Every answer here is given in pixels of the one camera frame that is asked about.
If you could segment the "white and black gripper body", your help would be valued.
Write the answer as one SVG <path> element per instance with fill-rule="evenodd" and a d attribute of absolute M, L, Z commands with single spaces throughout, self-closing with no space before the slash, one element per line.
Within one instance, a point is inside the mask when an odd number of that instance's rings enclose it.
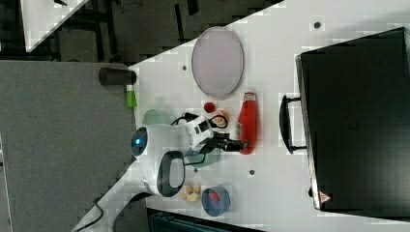
<path fill-rule="evenodd" d="M 215 137 L 215 129 L 227 127 L 218 127 L 214 123 L 214 118 L 215 116 L 208 119 L 196 114 L 183 114 L 179 119 L 179 123 L 190 133 L 189 154 L 209 154 L 214 150 L 210 141 Z"/>

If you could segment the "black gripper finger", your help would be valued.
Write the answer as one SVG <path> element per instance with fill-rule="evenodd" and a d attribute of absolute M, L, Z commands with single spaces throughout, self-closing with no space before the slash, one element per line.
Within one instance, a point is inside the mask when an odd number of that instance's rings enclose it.
<path fill-rule="evenodd" d="M 227 145 L 227 146 L 218 146 L 216 149 L 222 149 L 225 152 L 241 152 L 247 149 L 247 146 L 243 145 Z"/>
<path fill-rule="evenodd" d="M 247 141 L 242 141 L 242 140 L 233 140 L 229 138 L 216 138 L 214 141 L 215 144 L 217 145 L 247 145 Z"/>

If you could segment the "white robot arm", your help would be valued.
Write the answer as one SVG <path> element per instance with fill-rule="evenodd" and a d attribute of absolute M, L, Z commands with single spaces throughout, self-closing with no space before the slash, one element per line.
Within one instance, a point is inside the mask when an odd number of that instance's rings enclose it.
<path fill-rule="evenodd" d="M 172 197 L 184 185 L 185 157 L 215 149 L 239 152 L 247 141 L 214 130 L 210 119 L 185 113 L 173 123 L 145 125 L 132 137 L 132 163 L 72 232 L 113 232 L 118 215 L 137 195 Z"/>

